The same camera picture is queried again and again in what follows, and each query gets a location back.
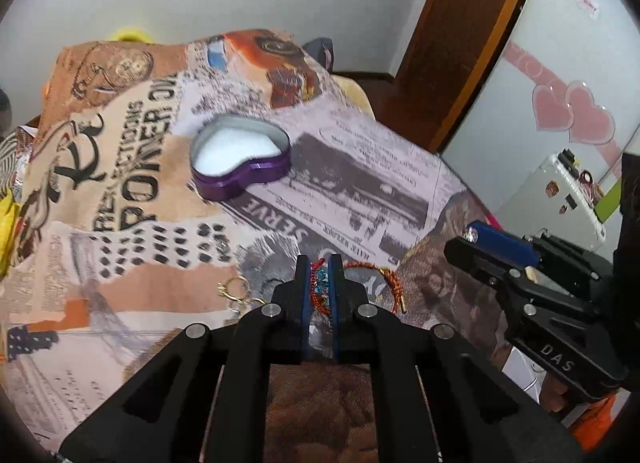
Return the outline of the white suitcase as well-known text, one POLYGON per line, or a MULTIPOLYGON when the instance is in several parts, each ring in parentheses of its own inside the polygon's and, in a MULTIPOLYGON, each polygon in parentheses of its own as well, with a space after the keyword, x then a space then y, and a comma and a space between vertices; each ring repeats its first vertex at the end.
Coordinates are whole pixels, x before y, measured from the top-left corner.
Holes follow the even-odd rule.
POLYGON ((593 179, 569 149, 548 156, 497 212, 517 237, 554 235, 594 252, 606 239, 593 203, 593 179))

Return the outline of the white wardrobe sliding door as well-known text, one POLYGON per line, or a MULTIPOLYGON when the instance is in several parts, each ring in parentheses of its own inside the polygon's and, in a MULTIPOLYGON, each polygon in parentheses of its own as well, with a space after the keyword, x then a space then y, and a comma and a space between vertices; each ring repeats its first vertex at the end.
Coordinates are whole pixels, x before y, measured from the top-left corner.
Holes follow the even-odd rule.
POLYGON ((491 212, 553 153, 609 190, 639 139, 639 21, 623 0, 526 0, 442 158, 491 212))

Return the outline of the newspaper print bed blanket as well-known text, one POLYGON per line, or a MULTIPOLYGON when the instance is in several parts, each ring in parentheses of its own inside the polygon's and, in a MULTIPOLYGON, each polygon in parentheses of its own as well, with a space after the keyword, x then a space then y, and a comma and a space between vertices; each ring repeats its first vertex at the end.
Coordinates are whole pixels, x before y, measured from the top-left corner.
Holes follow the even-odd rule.
POLYGON ((1 385, 48 451, 183 327, 224 327, 270 298, 298 256, 342 256, 376 305, 396 272, 401 318, 447 323, 502 365, 496 298, 445 243, 486 209, 435 155, 348 100, 292 40, 239 30, 162 46, 61 51, 26 165, 1 283, 1 385), (196 193, 196 134, 217 115, 266 120, 292 142, 283 179, 226 203, 196 193))

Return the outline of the dark blue bag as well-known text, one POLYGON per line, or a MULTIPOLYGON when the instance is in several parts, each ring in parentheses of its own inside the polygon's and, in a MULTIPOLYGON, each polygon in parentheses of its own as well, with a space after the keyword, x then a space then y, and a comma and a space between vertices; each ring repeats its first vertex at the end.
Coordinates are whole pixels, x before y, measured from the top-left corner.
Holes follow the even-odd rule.
POLYGON ((333 71, 333 40, 327 37, 314 38, 303 45, 303 49, 328 72, 333 71))

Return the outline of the brown wooden door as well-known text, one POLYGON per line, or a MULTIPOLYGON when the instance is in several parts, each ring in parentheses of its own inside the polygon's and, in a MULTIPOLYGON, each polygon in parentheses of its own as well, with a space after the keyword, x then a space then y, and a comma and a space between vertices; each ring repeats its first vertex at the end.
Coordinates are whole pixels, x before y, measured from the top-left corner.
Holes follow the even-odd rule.
POLYGON ((519 0, 426 0, 396 76, 400 133, 435 152, 471 101, 519 0))

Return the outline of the purple heart-shaped tin box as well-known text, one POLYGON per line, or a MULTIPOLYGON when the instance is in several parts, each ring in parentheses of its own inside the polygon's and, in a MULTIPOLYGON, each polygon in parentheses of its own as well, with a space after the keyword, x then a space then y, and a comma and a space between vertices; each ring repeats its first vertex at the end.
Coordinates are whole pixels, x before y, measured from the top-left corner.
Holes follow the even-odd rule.
POLYGON ((285 130, 266 120, 217 115, 192 140, 189 160, 198 196, 223 202, 249 186, 288 175, 292 142, 285 130))

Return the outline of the yellow cloth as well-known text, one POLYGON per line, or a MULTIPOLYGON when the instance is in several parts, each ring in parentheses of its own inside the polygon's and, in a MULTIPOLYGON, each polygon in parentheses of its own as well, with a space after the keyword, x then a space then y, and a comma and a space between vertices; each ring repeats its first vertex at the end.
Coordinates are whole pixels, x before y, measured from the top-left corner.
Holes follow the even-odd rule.
POLYGON ((3 278, 8 270, 20 209, 21 205, 14 201, 11 192, 2 198, 0 203, 0 278, 3 278))

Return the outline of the yellow plastic chair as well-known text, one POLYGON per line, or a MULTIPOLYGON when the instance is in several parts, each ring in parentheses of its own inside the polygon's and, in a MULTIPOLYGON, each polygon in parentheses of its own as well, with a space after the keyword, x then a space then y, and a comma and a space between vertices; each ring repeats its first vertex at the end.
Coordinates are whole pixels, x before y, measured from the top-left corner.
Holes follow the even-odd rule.
POLYGON ((115 30, 108 38, 110 41, 140 42, 140 44, 154 44, 154 39, 144 30, 124 27, 115 30))

